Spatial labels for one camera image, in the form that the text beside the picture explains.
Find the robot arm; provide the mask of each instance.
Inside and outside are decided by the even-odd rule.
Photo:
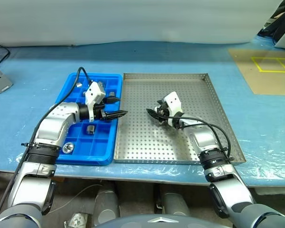
[[[41,228],[42,215],[50,211],[55,190],[51,177],[68,129],[82,120],[111,120],[126,111],[103,111],[108,98],[101,83],[92,82],[85,93],[85,104],[61,103],[41,122],[33,143],[15,179],[8,198],[8,209],[0,214],[1,227]]]
[[[160,123],[184,129],[199,157],[206,180],[211,183],[208,189],[218,216],[228,218],[237,228],[285,228],[283,214],[254,202],[210,124],[184,114],[176,92],[168,94],[158,103],[160,105],[154,110],[147,109],[148,113]]]

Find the blue plastic tray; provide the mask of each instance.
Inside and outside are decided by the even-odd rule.
[[[109,96],[110,92],[115,92],[116,97],[121,96],[123,82],[121,75],[94,73],[89,73],[88,75],[93,81],[103,82],[106,96]],[[75,77],[76,73],[72,73],[68,76],[56,102],[58,102],[70,90]],[[78,81],[82,83],[82,87],[75,87],[65,102],[85,103],[83,92],[87,90],[88,82],[84,74],[80,74]],[[104,110],[117,111],[119,110],[119,104],[120,102],[115,104],[106,104]],[[94,135],[86,133],[86,127],[88,125],[95,126]],[[68,130],[65,143],[72,142],[75,145],[75,148],[69,154],[65,154],[60,150],[57,163],[76,165],[110,164],[114,155],[116,129],[117,120],[108,122],[96,120],[91,123],[88,120],[84,120],[83,122],[72,125]]]

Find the blue tabletop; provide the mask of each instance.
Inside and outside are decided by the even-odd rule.
[[[238,45],[118,42],[79,47],[15,47],[0,69],[14,83],[0,94],[0,171],[15,170],[40,117],[67,76],[97,73],[208,73],[247,162],[236,168],[248,186],[285,186],[285,96],[255,95],[228,48],[275,49],[256,38]],[[199,165],[58,165],[58,176],[206,184]]]

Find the black cable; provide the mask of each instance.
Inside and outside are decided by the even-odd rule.
[[[31,138],[30,138],[30,140],[29,140],[29,144],[32,144],[32,143],[34,142],[36,133],[37,133],[37,131],[38,131],[40,125],[41,125],[41,122],[47,117],[47,115],[49,115],[58,105],[60,105],[60,104],[72,93],[72,91],[73,91],[73,89],[75,88],[76,83],[77,83],[77,81],[78,81],[78,79],[79,79],[79,74],[80,74],[80,71],[81,71],[81,70],[84,72],[84,74],[85,74],[87,80],[88,80],[88,81],[90,80],[89,76],[88,76],[87,73],[86,73],[86,70],[85,70],[82,66],[81,66],[80,68],[78,68],[77,74],[76,74],[76,78],[75,78],[75,80],[74,80],[74,83],[73,83],[71,89],[69,90],[69,92],[68,92],[58,103],[56,103],[55,105],[53,105],[53,106],[43,115],[43,117],[41,117],[41,119],[39,120],[38,124],[36,125],[36,127],[35,127],[35,129],[34,129],[34,131],[33,131],[33,134],[32,134],[32,136],[31,136]],[[0,211],[1,211],[1,209],[2,209],[4,200],[6,199],[7,194],[8,194],[8,192],[10,191],[12,185],[14,184],[14,180],[15,180],[15,178],[16,178],[16,176],[17,176],[17,174],[18,174],[18,172],[19,172],[19,170],[20,170],[20,168],[21,168],[21,166],[22,166],[22,164],[23,164],[23,162],[24,162],[24,160],[25,160],[27,154],[28,154],[28,151],[29,151],[29,147],[27,147],[26,150],[24,151],[24,153],[23,153],[23,155],[22,155],[22,158],[21,158],[21,160],[20,160],[20,162],[19,162],[19,164],[18,164],[18,166],[17,166],[17,168],[16,168],[16,170],[15,170],[13,176],[12,176],[12,178],[10,179],[10,181],[9,181],[9,183],[8,183],[8,185],[7,185],[7,187],[6,187],[5,191],[4,191],[4,193],[3,193],[3,196],[2,196],[1,201],[0,201]]]
[[[3,60],[7,59],[10,56],[10,50],[7,47],[2,46],[2,45],[0,45],[0,47],[4,48],[5,50],[7,50],[7,53],[5,54],[5,56],[3,56],[3,58],[0,60],[0,63],[2,63]]]
[[[205,125],[207,125],[213,132],[214,136],[216,137],[216,139],[218,140],[218,146],[221,150],[223,150],[223,146],[222,144],[220,143],[220,140],[219,140],[219,137],[218,137],[218,134],[216,133],[216,131],[213,129],[213,127],[207,123],[206,121],[204,120],[201,120],[199,118],[194,118],[194,117],[174,117],[174,116],[164,116],[164,115],[161,115],[161,114],[158,114],[156,113],[154,110],[152,109],[147,109],[147,112],[155,118],[155,116],[159,117],[159,118],[162,118],[162,119],[175,119],[175,120],[180,120],[180,119],[183,119],[183,120],[195,120],[195,121],[199,121],[199,122],[202,122],[204,123]]]
[[[218,141],[218,146],[219,148],[223,151],[223,146],[219,140],[219,137],[218,137],[218,134],[216,133],[216,131],[213,129],[213,127],[215,128],[218,128],[223,134],[224,136],[226,137],[226,140],[227,140],[227,143],[228,143],[228,153],[227,153],[227,157],[229,158],[230,154],[231,154],[231,143],[230,143],[230,139],[228,138],[226,132],[220,128],[219,126],[217,125],[214,125],[214,124],[211,124],[211,123],[208,123],[202,119],[199,119],[199,118],[194,118],[194,117],[174,117],[174,116],[164,116],[164,115],[161,115],[161,114],[158,114],[156,113],[154,110],[152,109],[147,109],[147,112],[152,116],[152,117],[159,117],[159,118],[162,118],[162,119],[175,119],[175,120],[180,120],[180,119],[183,119],[183,120],[195,120],[195,121],[199,121],[199,122],[202,122],[203,124],[200,124],[200,123],[197,123],[196,125],[195,124],[192,124],[193,126],[199,126],[199,125],[207,125],[213,132],[214,136],[216,137],[217,141]]]
[[[186,127],[194,127],[194,126],[201,126],[201,125],[207,125],[205,123],[197,123],[197,124],[190,124],[190,125],[186,125],[186,126],[182,126],[180,127],[180,129],[184,129]],[[212,124],[212,123],[209,123],[209,125],[211,125],[212,127],[215,127],[217,129],[219,129],[225,136],[226,138],[226,141],[227,141],[227,144],[228,144],[228,152],[227,152],[227,157],[229,158],[230,157],[230,154],[231,154],[231,142],[230,142],[230,139],[229,137],[227,136],[226,132],[219,126],[215,125],[215,124]]]

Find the black object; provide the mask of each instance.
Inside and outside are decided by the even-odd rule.
[[[41,209],[42,215],[48,214],[49,211],[51,210],[53,200],[54,200],[55,189],[56,189],[56,183],[54,181],[51,181],[51,184],[47,192],[46,200],[44,202],[43,208]]]
[[[279,39],[285,34],[285,0],[281,3],[278,10],[272,15],[271,18],[274,18],[276,15],[282,12],[284,12],[284,14],[266,28],[261,29],[258,36],[271,37],[274,44],[278,42]]]
[[[243,210],[245,207],[249,206],[249,205],[252,205],[252,203],[251,203],[251,202],[241,202],[241,203],[237,203],[237,204],[233,205],[233,206],[231,207],[231,209],[232,209],[235,213],[241,213],[242,210]]]
[[[119,110],[119,111],[111,112],[111,113],[102,112],[102,117],[100,120],[109,121],[109,120],[118,119],[126,115],[127,113],[128,111],[123,111],[123,110]]]
[[[82,120],[88,120],[89,119],[89,109],[87,108],[87,105],[82,103],[77,103],[79,107],[79,119]]]
[[[4,48],[4,49],[7,51],[7,53],[5,54],[5,56],[3,56],[2,59],[0,60],[0,63],[2,63],[3,60],[7,59],[7,58],[10,56],[10,50],[9,50],[7,47],[3,46],[3,45],[0,45],[0,47],[1,47],[1,48]]]
[[[222,219],[227,219],[229,217],[229,213],[226,207],[226,204],[218,191],[217,187],[214,184],[210,184],[208,186],[208,190],[210,192],[210,196],[212,198],[212,202],[214,204],[215,213]]]
[[[167,102],[163,102],[161,100],[158,100],[157,103],[160,104],[160,106],[157,108],[158,111],[160,110],[166,110],[167,108],[169,108]]]
[[[28,155],[25,161],[55,165],[59,156],[60,147],[38,143],[29,146]]]
[[[165,115],[162,115],[163,117],[161,117],[161,115],[157,114],[157,113],[156,113],[154,110],[152,110],[152,109],[147,108],[147,112],[148,112],[148,114],[149,114],[152,118],[158,120],[159,122],[164,122],[164,121],[166,120],[166,118],[164,118]]]
[[[177,112],[174,117],[181,117],[182,115],[184,115],[184,113],[182,112]],[[176,129],[179,129],[180,128],[180,119],[172,119],[172,126]]]
[[[226,158],[224,152],[220,150],[210,150],[210,151],[203,151],[200,154],[198,154],[200,163],[204,170],[210,169],[215,166],[225,165],[229,164],[228,159]]]
[[[162,198],[160,184],[154,184],[153,186],[153,202],[154,202],[154,213],[162,214]]]
[[[93,107],[94,119],[101,120],[102,119],[102,110],[105,108],[105,104],[101,102],[100,104],[95,104]]]
[[[116,96],[107,96],[103,99],[103,102],[105,104],[114,104],[116,102],[120,101],[120,98],[116,97]]]

